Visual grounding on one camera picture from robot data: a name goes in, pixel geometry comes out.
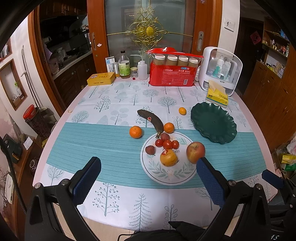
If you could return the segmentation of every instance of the green plate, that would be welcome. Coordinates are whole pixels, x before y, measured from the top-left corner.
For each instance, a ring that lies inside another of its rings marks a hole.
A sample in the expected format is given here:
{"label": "green plate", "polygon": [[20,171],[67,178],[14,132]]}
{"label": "green plate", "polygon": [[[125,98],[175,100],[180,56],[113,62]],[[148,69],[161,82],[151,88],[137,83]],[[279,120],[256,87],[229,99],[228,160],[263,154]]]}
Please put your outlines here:
{"label": "green plate", "polygon": [[191,110],[195,129],[212,142],[225,144],[237,135],[237,125],[226,110],[213,103],[197,103]]}

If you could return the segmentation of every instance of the red apple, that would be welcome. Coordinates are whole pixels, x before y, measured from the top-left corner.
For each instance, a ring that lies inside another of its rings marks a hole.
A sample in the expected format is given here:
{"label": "red apple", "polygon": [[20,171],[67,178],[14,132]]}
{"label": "red apple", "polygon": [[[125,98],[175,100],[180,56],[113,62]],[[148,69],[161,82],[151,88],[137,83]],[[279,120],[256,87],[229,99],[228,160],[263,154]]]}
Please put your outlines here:
{"label": "red apple", "polygon": [[205,146],[200,142],[192,142],[187,146],[186,155],[191,163],[196,164],[199,158],[205,156]]}

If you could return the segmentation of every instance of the white plate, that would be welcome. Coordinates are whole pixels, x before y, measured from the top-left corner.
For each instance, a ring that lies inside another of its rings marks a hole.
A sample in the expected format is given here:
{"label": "white plate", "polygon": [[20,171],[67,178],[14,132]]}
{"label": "white plate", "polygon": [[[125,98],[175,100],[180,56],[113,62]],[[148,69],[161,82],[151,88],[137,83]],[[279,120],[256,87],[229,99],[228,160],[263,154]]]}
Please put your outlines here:
{"label": "white plate", "polygon": [[[146,174],[154,181],[168,186],[175,186],[189,181],[196,173],[196,165],[188,161],[186,148],[193,141],[182,133],[170,134],[170,140],[177,140],[180,144],[177,150],[173,151],[178,157],[178,162],[172,167],[165,167],[160,162],[160,154],[164,151],[162,147],[156,147],[156,134],[150,136],[141,149],[141,164]],[[145,148],[152,145],[156,148],[155,155],[148,155]]]}

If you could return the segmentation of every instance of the banana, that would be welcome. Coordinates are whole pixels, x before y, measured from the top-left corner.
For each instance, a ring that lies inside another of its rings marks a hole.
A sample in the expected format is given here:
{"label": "banana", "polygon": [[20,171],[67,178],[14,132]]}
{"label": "banana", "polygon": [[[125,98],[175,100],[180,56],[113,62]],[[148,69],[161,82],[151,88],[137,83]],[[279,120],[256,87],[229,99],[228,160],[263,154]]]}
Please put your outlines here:
{"label": "banana", "polygon": [[153,124],[155,130],[157,131],[156,138],[159,138],[161,133],[163,133],[163,123],[158,116],[148,110],[138,110],[137,112],[139,116],[145,118]]}

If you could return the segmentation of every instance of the yellow tin box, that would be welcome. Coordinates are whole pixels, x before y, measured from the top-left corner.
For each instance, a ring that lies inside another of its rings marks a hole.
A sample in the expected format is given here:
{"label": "yellow tin box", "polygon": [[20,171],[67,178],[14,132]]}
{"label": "yellow tin box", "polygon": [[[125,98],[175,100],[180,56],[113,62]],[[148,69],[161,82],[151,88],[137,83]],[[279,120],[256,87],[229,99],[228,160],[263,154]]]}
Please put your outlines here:
{"label": "yellow tin box", "polygon": [[110,85],[115,80],[114,72],[93,74],[87,80],[89,86]]}

